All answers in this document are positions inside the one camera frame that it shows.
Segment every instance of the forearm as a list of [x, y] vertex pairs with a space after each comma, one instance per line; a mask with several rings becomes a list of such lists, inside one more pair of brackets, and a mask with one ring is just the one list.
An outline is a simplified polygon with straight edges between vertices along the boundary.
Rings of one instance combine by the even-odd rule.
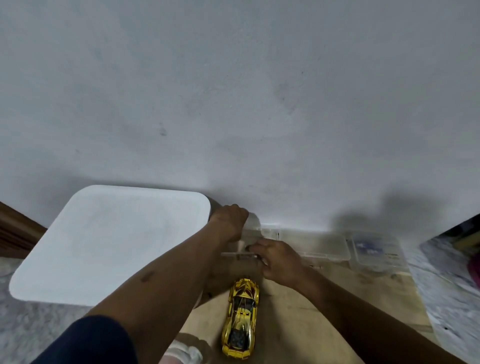
[[146, 265], [89, 315], [106, 315], [129, 333], [139, 363], [157, 364], [183, 326], [224, 242], [222, 227], [198, 233]]
[[463, 363], [309, 267], [296, 289], [322, 312], [366, 364]]

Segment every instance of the wooden surface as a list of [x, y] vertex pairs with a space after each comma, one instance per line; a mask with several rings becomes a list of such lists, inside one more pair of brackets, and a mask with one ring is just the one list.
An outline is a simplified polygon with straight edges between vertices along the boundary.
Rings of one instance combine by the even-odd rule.
[[0, 256], [25, 258], [46, 228], [0, 202]]
[[[322, 264], [335, 283], [391, 314], [435, 341], [425, 307], [409, 274], [363, 275], [347, 264]], [[228, 289], [235, 279], [250, 277], [260, 288], [255, 350], [249, 363], [354, 364], [362, 360], [304, 297], [259, 277], [256, 261], [220, 258], [177, 339], [197, 346], [204, 363], [238, 363], [220, 350]]]

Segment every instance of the toy car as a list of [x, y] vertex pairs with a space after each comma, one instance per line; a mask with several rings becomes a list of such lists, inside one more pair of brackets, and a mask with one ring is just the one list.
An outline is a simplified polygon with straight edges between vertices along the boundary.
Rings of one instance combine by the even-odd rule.
[[226, 356], [247, 359], [255, 346], [258, 285], [248, 278], [235, 282], [228, 297], [228, 311], [222, 331], [222, 351]]

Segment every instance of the navy blue sleeve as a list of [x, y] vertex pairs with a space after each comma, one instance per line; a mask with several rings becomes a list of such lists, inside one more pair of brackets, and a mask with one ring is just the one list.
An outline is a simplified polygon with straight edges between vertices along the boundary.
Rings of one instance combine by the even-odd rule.
[[65, 330], [32, 364], [138, 364], [125, 329], [105, 316], [83, 317]]

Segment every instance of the wall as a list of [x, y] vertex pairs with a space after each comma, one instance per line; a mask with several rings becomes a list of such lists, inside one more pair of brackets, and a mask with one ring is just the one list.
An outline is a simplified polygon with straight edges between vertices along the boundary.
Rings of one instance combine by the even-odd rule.
[[480, 212], [476, 0], [4, 0], [0, 201], [93, 183], [425, 240]]

